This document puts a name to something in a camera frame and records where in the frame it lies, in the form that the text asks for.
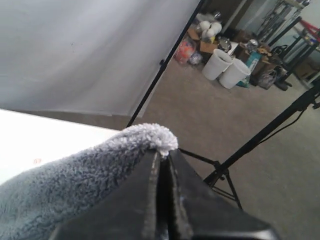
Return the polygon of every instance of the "microfiber towel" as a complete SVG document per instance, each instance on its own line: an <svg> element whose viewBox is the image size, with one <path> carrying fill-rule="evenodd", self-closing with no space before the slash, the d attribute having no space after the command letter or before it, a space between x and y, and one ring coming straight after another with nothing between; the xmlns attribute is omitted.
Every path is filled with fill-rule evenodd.
<svg viewBox="0 0 320 240"><path fill-rule="evenodd" d="M9 179L0 185L0 239L48 240L59 223L118 188L146 150L156 149L165 157L177 148L169 129L134 125L100 145Z"/></svg>

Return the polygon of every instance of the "black cable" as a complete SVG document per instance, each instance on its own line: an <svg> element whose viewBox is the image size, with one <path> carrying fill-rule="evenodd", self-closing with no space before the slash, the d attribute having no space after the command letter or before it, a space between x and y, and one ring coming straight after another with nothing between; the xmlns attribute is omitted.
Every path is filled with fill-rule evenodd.
<svg viewBox="0 0 320 240"><path fill-rule="evenodd" d="M306 111L306 109L303 110L303 111L301 111L300 114L298 115L298 117L297 117L293 122L289 123L288 125L285 125L284 127L280 128L279 130L277 130L277 131L275 131L274 133L272 133L270 136L268 136L268 137L266 137L265 139L261 140L261 142L259 142L258 145L264 143L265 141L267 141L268 139L272 138L272 137L273 137L274 135L276 135L277 133L281 132L282 130L284 130L284 129L286 129L287 127L290 127L291 125L293 125L294 123L296 123L305 111Z"/></svg>

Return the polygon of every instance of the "white table surface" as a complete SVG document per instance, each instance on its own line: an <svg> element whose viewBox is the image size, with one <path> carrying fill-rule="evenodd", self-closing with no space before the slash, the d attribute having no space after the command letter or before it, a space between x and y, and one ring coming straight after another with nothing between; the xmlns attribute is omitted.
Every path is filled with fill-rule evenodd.
<svg viewBox="0 0 320 240"><path fill-rule="evenodd" d="M98 145L119 131L0 109L0 184Z"/></svg>

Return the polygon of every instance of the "tripod leg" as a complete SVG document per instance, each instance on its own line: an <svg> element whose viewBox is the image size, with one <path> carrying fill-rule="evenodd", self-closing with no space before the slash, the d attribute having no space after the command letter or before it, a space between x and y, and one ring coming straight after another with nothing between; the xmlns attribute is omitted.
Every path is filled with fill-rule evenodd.
<svg viewBox="0 0 320 240"><path fill-rule="evenodd" d="M226 180L228 181L228 184L229 184L229 186L230 186L231 192L232 192L232 194L233 194L233 196L234 196L234 200L235 200L238 208L241 209L241 210L243 210L243 208L242 208L242 206L241 206L241 203L240 203L240 199L239 199L239 197L238 197L238 194L237 194L237 191L236 191L236 189L235 189L235 186L234 186L234 184L233 184L233 182L232 182L232 180L231 180L231 177L230 177L229 172L228 172L227 174L225 174L225 178L226 178Z"/></svg>

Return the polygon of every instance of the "white bucket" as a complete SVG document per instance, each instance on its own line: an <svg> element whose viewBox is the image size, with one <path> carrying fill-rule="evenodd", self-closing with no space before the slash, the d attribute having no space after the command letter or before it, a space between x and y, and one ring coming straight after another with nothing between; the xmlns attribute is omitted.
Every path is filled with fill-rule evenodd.
<svg viewBox="0 0 320 240"><path fill-rule="evenodd" d="M222 74L219 82L226 89L233 88L239 81L251 74L250 69L241 60L235 58L233 64Z"/></svg>
<svg viewBox="0 0 320 240"><path fill-rule="evenodd" d="M209 80L215 80L227 67L232 64L232 58L220 49L213 50L213 54L202 70L202 74Z"/></svg>

